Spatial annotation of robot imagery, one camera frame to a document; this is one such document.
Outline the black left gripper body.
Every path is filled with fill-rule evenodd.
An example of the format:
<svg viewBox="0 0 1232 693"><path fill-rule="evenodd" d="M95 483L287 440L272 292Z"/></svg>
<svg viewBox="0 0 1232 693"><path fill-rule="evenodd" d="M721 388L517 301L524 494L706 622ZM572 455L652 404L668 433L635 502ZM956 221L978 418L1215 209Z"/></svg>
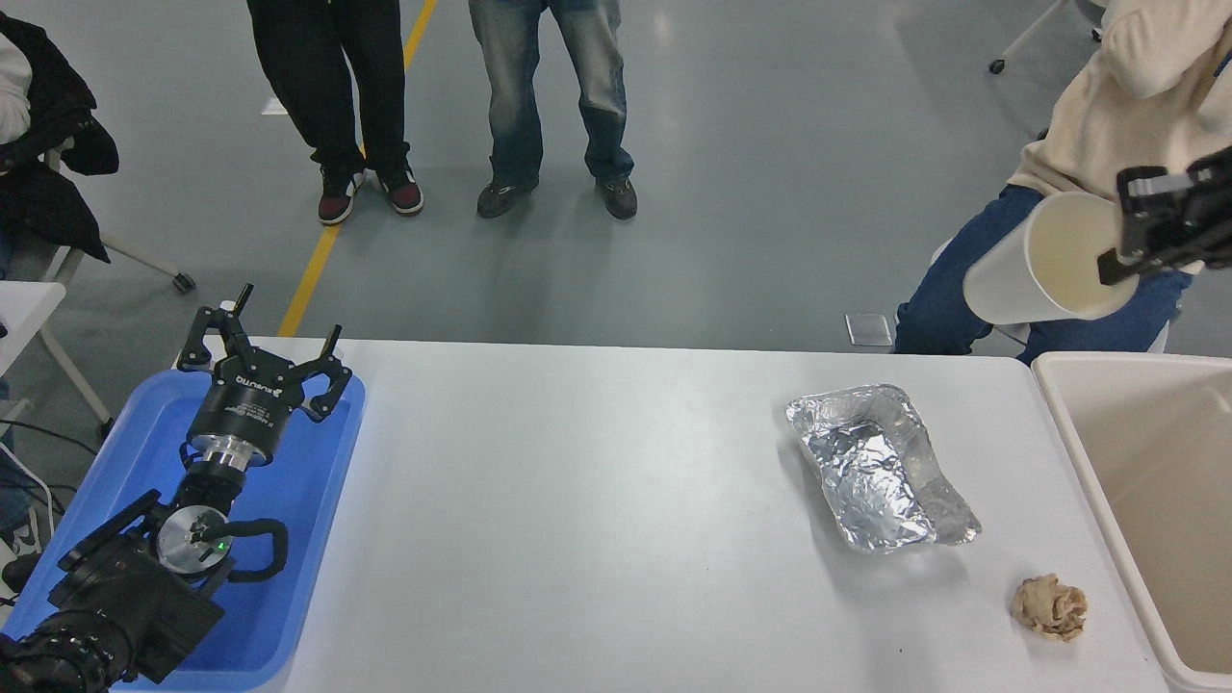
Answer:
<svg viewBox="0 0 1232 693"><path fill-rule="evenodd" d="M213 438L232 437L257 453L275 453L292 412L303 402L301 380L292 379L294 363L255 351L255 364L232 355L216 363L213 381L188 428L188 444L197 450Z"/></svg>

